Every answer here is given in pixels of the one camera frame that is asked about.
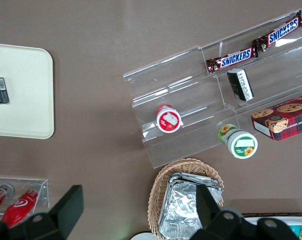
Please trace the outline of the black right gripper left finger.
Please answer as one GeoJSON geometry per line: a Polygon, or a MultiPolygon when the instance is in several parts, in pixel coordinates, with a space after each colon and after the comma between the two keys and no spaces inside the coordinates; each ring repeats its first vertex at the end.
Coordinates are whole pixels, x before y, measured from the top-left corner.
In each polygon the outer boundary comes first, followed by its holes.
{"type": "Polygon", "coordinates": [[[8,228],[0,221],[0,240],[66,240],[84,212],[82,185],[73,185],[49,212],[8,228]]]}

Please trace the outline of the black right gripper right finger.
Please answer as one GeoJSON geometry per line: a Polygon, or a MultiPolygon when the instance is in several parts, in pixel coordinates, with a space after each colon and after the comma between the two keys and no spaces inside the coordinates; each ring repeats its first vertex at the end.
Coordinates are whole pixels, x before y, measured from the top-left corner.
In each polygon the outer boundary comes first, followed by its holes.
{"type": "Polygon", "coordinates": [[[196,187],[196,210],[202,228],[192,240],[297,240],[279,219],[263,217],[254,225],[233,208],[218,206],[205,185],[196,187]]]}

